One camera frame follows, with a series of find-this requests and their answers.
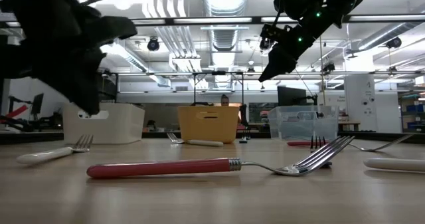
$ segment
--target red fork handle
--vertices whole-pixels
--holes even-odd
[[[216,158],[176,162],[143,162],[138,164],[100,164],[89,167],[87,175],[93,178],[117,178],[135,175],[238,171],[240,168],[241,162],[239,158]]]

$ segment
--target wooden table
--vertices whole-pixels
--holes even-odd
[[[381,142],[355,141],[375,147]],[[271,140],[223,148],[144,140],[92,146],[33,167],[21,154],[61,147],[61,142],[0,146],[1,223],[424,223],[425,174],[366,168],[372,157],[425,158],[425,146],[400,144],[385,153],[347,147],[332,169],[282,177],[257,167],[230,173],[94,180],[92,164],[241,157],[272,167],[294,163],[307,148]]]
[[[356,121],[339,121],[338,122],[338,131],[344,131],[344,126],[354,126],[354,131],[359,131],[360,122]]]

